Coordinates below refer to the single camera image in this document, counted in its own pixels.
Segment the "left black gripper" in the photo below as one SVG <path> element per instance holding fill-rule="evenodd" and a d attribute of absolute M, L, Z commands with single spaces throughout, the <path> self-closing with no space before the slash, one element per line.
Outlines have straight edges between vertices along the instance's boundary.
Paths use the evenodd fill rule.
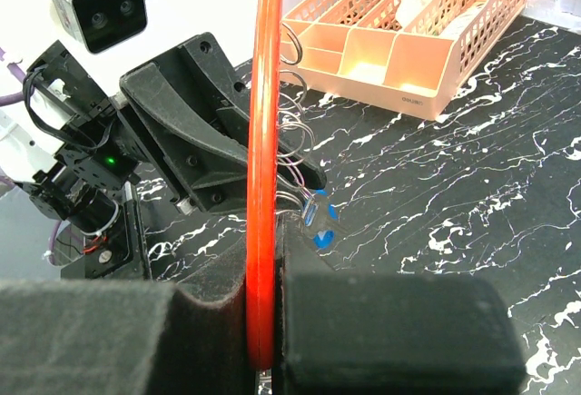
<path fill-rule="evenodd" d="M 119 80 L 110 101 L 180 213 L 244 213 L 250 91 L 210 33 Z"/>

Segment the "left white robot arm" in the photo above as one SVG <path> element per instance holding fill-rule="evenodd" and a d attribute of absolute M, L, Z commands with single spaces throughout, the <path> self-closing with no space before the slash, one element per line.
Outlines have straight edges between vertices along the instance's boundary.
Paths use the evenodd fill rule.
<path fill-rule="evenodd" d="M 152 165 L 183 213 L 244 212 L 249 88 L 203 33 L 124 74 L 109 96 L 60 42 L 32 64 L 7 116 L 1 166 L 45 216 L 88 237 L 66 279 L 150 279 L 135 188 Z"/>

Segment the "blue key tag with key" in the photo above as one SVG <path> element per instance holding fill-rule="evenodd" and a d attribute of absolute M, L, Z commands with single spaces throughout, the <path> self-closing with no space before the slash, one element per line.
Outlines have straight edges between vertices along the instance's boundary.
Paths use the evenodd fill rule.
<path fill-rule="evenodd" d="M 318 249 L 326 249 L 339 233 L 338 215 L 323 190 L 315 191 L 301 213 L 301 231 Z"/>

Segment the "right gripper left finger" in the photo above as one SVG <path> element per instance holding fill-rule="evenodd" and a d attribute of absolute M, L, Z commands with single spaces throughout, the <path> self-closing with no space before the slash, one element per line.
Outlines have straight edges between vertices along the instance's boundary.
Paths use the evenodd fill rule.
<path fill-rule="evenodd" d="M 179 283 L 3 281 L 4 394 L 251 394 L 245 249 Z"/>

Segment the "white and red keyring holder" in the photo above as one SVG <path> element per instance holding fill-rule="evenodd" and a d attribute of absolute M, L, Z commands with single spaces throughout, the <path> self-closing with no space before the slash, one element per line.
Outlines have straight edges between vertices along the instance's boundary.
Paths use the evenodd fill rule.
<path fill-rule="evenodd" d="M 258 0 L 251 67 L 246 337 L 251 366 L 274 361 L 276 188 L 282 0 Z"/>

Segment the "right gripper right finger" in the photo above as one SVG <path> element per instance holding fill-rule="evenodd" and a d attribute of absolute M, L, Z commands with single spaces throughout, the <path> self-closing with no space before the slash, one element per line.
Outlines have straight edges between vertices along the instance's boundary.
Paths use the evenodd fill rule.
<path fill-rule="evenodd" d="M 516 394 L 526 365 L 494 286 L 333 269 L 277 221 L 276 394 Z"/>

